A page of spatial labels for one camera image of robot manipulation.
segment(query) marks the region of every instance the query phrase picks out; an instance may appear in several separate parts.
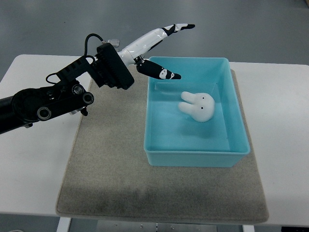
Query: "gray felt mat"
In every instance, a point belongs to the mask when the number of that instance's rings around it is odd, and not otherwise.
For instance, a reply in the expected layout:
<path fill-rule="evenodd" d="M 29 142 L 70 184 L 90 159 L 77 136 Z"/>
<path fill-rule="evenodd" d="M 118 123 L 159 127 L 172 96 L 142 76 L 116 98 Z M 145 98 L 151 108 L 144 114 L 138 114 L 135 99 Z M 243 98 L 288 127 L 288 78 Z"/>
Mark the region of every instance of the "gray felt mat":
<path fill-rule="evenodd" d="M 143 149 L 147 77 L 135 67 L 129 70 L 135 83 L 128 90 L 91 85 L 95 103 L 81 120 L 56 212 L 144 222 L 266 221 L 265 196 L 244 115 L 251 153 L 234 167 L 150 166 Z"/>

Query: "white plush toy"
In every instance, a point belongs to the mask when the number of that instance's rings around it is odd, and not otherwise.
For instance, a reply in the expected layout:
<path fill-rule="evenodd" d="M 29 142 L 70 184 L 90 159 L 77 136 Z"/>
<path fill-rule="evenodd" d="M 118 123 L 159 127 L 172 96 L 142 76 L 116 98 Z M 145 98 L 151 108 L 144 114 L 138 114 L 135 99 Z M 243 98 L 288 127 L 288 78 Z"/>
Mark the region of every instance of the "white plush toy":
<path fill-rule="evenodd" d="M 206 122 L 214 114 L 214 99 L 208 93 L 182 92 L 181 98 L 186 102 L 178 104 L 178 108 L 189 114 L 197 122 Z"/>

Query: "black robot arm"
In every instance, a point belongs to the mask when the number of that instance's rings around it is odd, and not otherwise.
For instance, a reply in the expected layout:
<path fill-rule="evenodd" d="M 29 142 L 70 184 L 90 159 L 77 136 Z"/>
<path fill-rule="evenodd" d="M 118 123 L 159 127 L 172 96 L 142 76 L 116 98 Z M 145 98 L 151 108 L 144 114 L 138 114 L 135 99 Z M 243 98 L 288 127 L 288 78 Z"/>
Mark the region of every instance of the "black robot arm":
<path fill-rule="evenodd" d="M 94 96 L 87 92 L 78 76 L 87 72 L 101 87 L 128 89 L 134 79 L 116 50 L 110 43 L 97 48 L 96 58 L 82 56 L 67 67 L 53 73 L 60 79 L 50 87 L 27 88 L 15 95 L 0 100 L 0 134 L 25 126 L 31 127 L 34 122 L 46 121 L 60 115 L 81 111 L 86 116 L 86 107 L 94 102 Z"/>

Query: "white table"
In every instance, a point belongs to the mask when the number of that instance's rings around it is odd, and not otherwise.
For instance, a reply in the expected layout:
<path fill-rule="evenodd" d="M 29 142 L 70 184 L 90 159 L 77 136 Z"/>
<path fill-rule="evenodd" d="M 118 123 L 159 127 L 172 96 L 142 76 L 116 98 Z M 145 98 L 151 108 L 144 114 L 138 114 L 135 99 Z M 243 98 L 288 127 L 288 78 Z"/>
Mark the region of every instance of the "white table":
<path fill-rule="evenodd" d="M 18 56 L 0 83 L 0 98 L 48 86 L 48 74 L 76 59 Z M 309 66 L 234 62 L 230 66 L 236 72 L 270 214 L 264 224 L 308 226 Z M 88 74 L 78 80 L 88 88 Z M 80 113 L 66 114 L 0 135 L 0 213 L 56 216 L 79 119 Z"/>

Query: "blue plastic bin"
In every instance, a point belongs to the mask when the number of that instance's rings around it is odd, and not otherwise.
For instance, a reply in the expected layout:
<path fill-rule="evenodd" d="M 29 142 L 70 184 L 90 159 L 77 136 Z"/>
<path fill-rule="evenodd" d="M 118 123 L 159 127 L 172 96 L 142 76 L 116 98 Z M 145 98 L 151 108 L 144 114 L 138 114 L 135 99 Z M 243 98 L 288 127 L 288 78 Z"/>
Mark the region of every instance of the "blue plastic bin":
<path fill-rule="evenodd" d="M 181 80 L 148 79 L 144 149 L 153 166 L 232 167 L 249 154 L 234 82 L 225 58 L 151 57 Z M 196 122 L 178 109 L 181 93 L 204 92 L 214 116 Z"/>

